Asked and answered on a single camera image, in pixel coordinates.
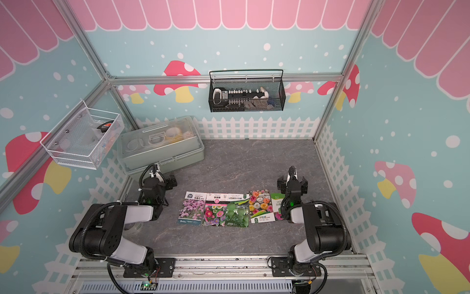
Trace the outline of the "multicolour ranunculus seed packet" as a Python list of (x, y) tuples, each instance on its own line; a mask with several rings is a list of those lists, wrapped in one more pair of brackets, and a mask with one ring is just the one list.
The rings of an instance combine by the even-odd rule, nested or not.
[(252, 224), (274, 222), (274, 207), (269, 190), (250, 191), (249, 214)]

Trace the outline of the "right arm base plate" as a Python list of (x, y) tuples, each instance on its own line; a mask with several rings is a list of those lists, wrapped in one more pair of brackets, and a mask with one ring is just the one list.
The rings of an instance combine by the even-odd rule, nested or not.
[(289, 257), (268, 257), (267, 265), (274, 277), (311, 277), (322, 276), (319, 266), (311, 263), (298, 263)]

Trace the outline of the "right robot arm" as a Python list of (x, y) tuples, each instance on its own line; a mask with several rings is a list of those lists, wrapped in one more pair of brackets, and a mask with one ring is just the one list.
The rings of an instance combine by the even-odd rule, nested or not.
[(346, 222), (335, 203), (311, 201), (304, 203), (308, 181), (295, 174), (281, 176), (277, 188), (284, 195), (278, 211), (281, 218), (293, 224), (302, 224), (305, 240), (291, 247), (287, 267), (295, 276), (315, 269), (315, 262), (340, 255), (352, 245)]

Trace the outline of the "green pink flower seed packet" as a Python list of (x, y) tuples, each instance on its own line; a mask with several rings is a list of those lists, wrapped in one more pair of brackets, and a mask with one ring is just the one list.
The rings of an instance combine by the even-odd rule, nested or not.
[(281, 206), (285, 198), (285, 195), (281, 193), (273, 193), (270, 196), (271, 196), (271, 202), (272, 202), (272, 208), (273, 208), (275, 220), (282, 221), (283, 217), (281, 214)]

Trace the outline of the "green gourd seed packet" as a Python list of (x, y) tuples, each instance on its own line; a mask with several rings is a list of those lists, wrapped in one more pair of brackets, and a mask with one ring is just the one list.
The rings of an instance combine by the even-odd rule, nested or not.
[(250, 223), (249, 198), (247, 194), (229, 194), (225, 225), (246, 228)]

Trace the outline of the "purple flower seed packet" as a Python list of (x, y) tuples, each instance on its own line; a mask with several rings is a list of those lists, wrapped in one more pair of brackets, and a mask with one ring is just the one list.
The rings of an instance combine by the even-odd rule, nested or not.
[(201, 225), (207, 193), (187, 191), (177, 219), (178, 224)]

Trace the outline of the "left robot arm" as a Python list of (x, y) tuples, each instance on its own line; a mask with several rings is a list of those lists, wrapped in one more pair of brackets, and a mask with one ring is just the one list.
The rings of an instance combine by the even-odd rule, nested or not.
[(125, 278), (171, 278), (175, 258), (155, 258), (152, 248), (138, 245), (123, 236), (126, 225), (159, 219), (167, 190), (177, 186), (173, 175), (150, 176), (140, 180), (141, 196), (136, 202), (95, 203), (69, 240), (69, 249), (89, 260), (106, 261), (124, 269)]

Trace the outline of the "pink mixed flower seed packet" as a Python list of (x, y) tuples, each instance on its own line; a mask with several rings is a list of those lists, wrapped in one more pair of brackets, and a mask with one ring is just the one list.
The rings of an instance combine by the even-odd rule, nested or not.
[(204, 206), (203, 226), (224, 227), (226, 219), (227, 194), (209, 193)]

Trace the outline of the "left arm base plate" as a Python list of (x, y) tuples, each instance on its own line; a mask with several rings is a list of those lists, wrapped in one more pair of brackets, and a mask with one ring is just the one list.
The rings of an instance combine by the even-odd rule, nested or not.
[(127, 265), (125, 278), (172, 278), (175, 270), (175, 258), (151, 258), (141, 265)]

